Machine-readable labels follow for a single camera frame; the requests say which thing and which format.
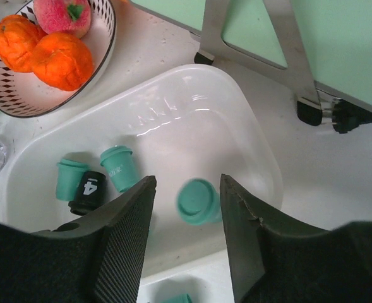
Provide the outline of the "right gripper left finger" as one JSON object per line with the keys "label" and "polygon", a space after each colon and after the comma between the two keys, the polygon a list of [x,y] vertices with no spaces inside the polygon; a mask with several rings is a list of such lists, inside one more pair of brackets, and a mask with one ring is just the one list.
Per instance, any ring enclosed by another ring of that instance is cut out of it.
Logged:
{"label": "right gripper left finger", "polygon": [[0,302],[135,302],[157,181],[56,230],[0,224]]}

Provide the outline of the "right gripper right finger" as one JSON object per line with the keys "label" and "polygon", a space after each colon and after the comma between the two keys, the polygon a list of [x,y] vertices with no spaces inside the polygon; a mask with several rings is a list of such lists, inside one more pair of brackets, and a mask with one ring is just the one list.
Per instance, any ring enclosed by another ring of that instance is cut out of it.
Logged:
{"label": "right gripper right finger", "polygon": [[320,229],[225,174],[220,204],[236,302],[372,302],[372,222]]}

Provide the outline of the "black capsule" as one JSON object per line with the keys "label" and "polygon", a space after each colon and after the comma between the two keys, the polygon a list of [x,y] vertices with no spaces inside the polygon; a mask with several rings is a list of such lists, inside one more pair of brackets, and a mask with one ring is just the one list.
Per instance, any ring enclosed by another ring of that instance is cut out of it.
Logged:
{"label": "black capsule", "polygon": [[70,212],[84,216],[102,206],[106,187],[107,181],[104,174],[92,170],[85,172],[74,199],[68,203]]}

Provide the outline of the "teal capsule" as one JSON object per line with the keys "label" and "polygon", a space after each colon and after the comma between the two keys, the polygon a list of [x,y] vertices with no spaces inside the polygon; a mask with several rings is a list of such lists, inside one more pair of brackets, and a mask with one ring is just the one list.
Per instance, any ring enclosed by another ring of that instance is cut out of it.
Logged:
{"label": "teal capsule", "polygon": [[132,149],[121,145],[109,148],[100,155],[100,165],[106,169],[119,193],[127,191],[140,180],[132,154]]}
{"label": "teal capsule", "polygon": [[176,208],[180,218],[190,225],[222,221],[219,194],[205,179],[186,182],[177,194]]}
{"label": "teal capsule", "polygon": [[57,167],[56,198],[61,201],[71,201],[75,197],[81,178],[90,170],[90,166],[83,162],[62,158],[57,163]]}
{"label": "teal capsule", "polygon": [[191,297],[187,293],[179,294],[163,300],[162,303],[192,303]]}

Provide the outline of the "white storage basket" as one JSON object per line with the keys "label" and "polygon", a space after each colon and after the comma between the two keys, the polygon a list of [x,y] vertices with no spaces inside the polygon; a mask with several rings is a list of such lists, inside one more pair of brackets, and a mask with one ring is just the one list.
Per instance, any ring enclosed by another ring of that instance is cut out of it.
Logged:
{"label": "white storage basket", "polygon": [[191,64],[174,68],[92,107],[36,137],[14,159],[4,194],[7,224],[26,232],[71,221],[56,199],[57,163],[63,157],[100,169],[106,149],[133,151],[140,174],[157,180],[143,277],[184,263],[217,257],[225,249],[220,223],[192,226],[176,210],[185,182],[215,187],[222,174],[280,208],[279,166],[237,83],[225,72]]}

